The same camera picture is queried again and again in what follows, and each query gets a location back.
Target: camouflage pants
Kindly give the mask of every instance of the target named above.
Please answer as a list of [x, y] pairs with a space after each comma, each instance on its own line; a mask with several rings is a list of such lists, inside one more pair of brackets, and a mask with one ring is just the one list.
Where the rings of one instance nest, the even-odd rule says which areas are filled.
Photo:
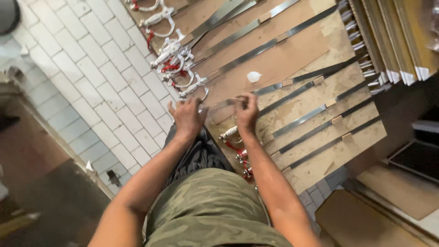
[[148, 216], [148, 247], [254, 244], [291, 246], [268, 226], [257, 192], [239, 175], [205, 168], [180, 178]]

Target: hand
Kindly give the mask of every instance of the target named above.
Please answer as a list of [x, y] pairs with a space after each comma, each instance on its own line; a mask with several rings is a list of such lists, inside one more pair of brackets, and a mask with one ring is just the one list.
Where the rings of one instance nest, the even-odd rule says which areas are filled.
[[245, 141], [256, 137], [256, 121], [259, 116], [258, 97], [254, 94], [244, 93], [234, 99], [236, 111], [236, 125], [239, 134]]
[[195, 139], [197, 137], [206, 120], [208, 111], [208, 109], [204, 109], [201, 113], [198, 113], [200, 104], [200, 98], [188, 98], [186, 101], [178, 101], [176, 103], [177, 109], [174, 109], [172, 101], [169, 101], [168, 110], [175, 120], [176, 136], [183, 139]]

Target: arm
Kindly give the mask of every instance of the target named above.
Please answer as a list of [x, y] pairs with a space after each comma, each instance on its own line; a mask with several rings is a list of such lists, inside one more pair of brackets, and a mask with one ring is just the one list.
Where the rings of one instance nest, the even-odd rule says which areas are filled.
[[244, 94], [241, 98], [244, 100], [235, 100], [237, 126], [273, 226], [295, 247], [321, 246], [299, 197], [265, 152], [255, 134], [259, 113], [257, 97]]
[[193, 98], [179, 101], [176, 110], [169, 102], [169, 113], [174, 117], [177, 127], [174, 138], [128, 181], [109, 204], [89, 247], [140, 246], [140, 231], [146, 214], [204, 124], [207, 111], [198, 113], [200, 102], [200, 99]]

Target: dark pants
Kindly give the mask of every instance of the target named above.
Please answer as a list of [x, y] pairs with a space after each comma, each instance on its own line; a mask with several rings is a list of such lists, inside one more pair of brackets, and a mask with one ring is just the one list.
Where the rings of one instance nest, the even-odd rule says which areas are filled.
[[[174, 138], [176, 134], [176, 126], [173, 124], [169, 130], [168, 137], [165, 141], [165, 146]], [[165, 187], [182, 178], [183, 176], [198, 171], [202, 168], [219, 168], [226, 171], [234, 172], [232, 166], [225, 159], [224, 155], [215, 146], [213, 141], [209, 138], [204, 128], [196, 137], [194, 143], [185, 152], [178, 164], [168, 178]]]

